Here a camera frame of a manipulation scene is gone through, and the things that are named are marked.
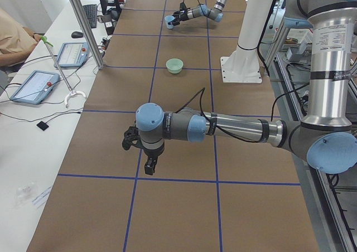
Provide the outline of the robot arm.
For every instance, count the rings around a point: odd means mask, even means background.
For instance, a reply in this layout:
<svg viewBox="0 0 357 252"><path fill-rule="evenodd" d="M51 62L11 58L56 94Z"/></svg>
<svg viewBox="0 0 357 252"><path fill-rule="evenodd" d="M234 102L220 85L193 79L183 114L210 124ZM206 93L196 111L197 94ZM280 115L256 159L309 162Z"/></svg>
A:
<svg viewBox="0 0 357 252"><path fill-rule="evenodd" d="M227 0L216 0L213 8L208 7L206 4L201 4L197 0L198 5L193 8L188 8L185 5L185 0L180 3L180 9L174 12L172 15L165 17L166 27L173 29L179 25L180 22L191 20L198 17L206 17L215 22L220 22L223 17L223 9Z"/></svg>
<svg viewBox="0 0 357 252"><path fill-rule="evenodd" d="M153 66L153 80L148 67L135 64L131 69L133 85L126 98L132 109L144 102L144 92L151 89L149 101L167 111L174 111L189 98L192 109L204 109L243 120L267 119L273 109L274 92L269 78L259 84L225 83L220 58L233 51L236 35L247 15L245 0L228 0L223 21L205 18L185 22L174 30L165 27L164 17L180 1L193 6L212 4L214 0L127 0L123 22L138 38L152 38L159 45ZM158 159L157 180L275 181L295 182L297 177L289 152L270 144L246 143L220 133L201 142L167 140Z"/></svg>

